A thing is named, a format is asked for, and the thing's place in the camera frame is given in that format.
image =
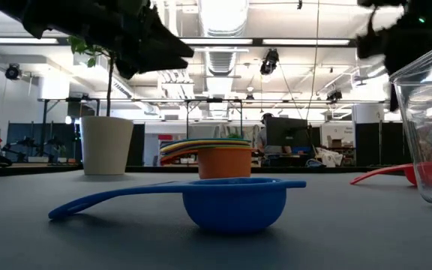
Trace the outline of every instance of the person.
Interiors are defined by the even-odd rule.
[[[267,119],[274,117],[272,113],[265,113],[262,115],[261,122],[266,126]],[[262,155],[269,154],[291,154],[291,147],[289,146],[277,146],[277,145],[268,145],[268,135],[266,133],[266,129],[263,128],[256,138],[256,144],[258,147],[259,153]]]

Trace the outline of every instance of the metal frame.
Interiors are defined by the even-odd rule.
[[[201,102],[206,102],[206,103],[223,103],[223,102],[227,102],[229,104],[231,104],[232,108],[237,110],[239,112],[239,115],[241,116],[239,119],[239,127],[241,128],[241,138],[243,138],[243,100],[240,99],[222,99],[222,98],[207,98],[207,99],[187,99],[184,100],[184,102],[186,103],[186,139],[189,139],[189,113],[191,113],[196,107],[198,107]],[[191,102],[197,102],[197,104],[195,106],[193,106],[192,108],[190,108],[189,103]],[[239,104],[239,109],[234,106],[235,103]]]
[[[96,116],[99,116],[99,111],[101,108],[101,99],[100,98],[79,98],[79,97],[68,97],[68,98],[40,98],[37,101],[44,102],[43,106],[43,127],[41,128],[41,137],[40,137],[40,157],[43,156],[44,153],[44,138],[46,137],[46,123],[47,123],[47,114],[56,106],[59,102],[81,102],[81,101],[96,101]],[[48,103],[50,101],[55,101],[55,103],[48,108]]]

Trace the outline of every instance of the plant pot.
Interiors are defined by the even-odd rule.
[[[122,175],[126,170],[133,122],[123,118],[81,119],[82,164],[86,175]]]
[[[200,179],[251,176],[250,148],[203,148],[198,151]]]

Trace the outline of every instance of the white planter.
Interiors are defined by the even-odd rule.
[[[133,122],[123,118],[86,116],[81,119],[82,164],[86,175],[125,173]]]

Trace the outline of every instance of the ceiling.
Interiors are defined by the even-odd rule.
[[[169,16],[167,3],[168,1],[164,17],[166,22]],[[304,0],[301,10],[297,9],[297,3],[298,1],[290,0],[250,0],[244,37],[350,39],[365,32],[371,12],[358,7],[356,0],[320,0],[319,4],[317,0]],[[200,30],[197,1],[176,0],[176,7],[176,28],[179,35],[186,38],[201,37],[203,33]],[[401,12],[400,8],[379,10],[374,20],[375,28],[390,26]],[[0,36],[22,37],[28,34],[19,23],[0,13]],[[48,31],[46,36],[62,35]],[[256,99],[290,99],[291,92],[294,98],[307,100],[311,95],[316,98],[316,93],[334,83],[332,87],[346,94],[343,99],[354,99],[361,95],[351,94],[354,90],[351,74],[357,71],[357,68],[371,71],[377,68],[382,60],[381,57],[368,61],[357,60],[354,48],[276,47],[280,65],[271,75],[269,82],[262,82],[260,65],[269,48],[239,49],[247,49],[247,52],[237,54],[230,94],[233,98],[245,98],[247,88],[253,87]],[[73,57],[67,46],[0,46],[0,54],[46,56],[72,71],[75,77],[87,81],[87,86],[91,86],[90,91],[102,93],[106,88],[105,79],[90,76],[87,70],[74,69]],[[188,59],[187,72],[194,81],[195,95],[203,95],[207,89],[204,55],[204,52],[196,52],[192,59]],[[164,92],[158,89],[159,77],[157,72],[150,72],[136,75],[127,83],[140,97],[162,98]]]

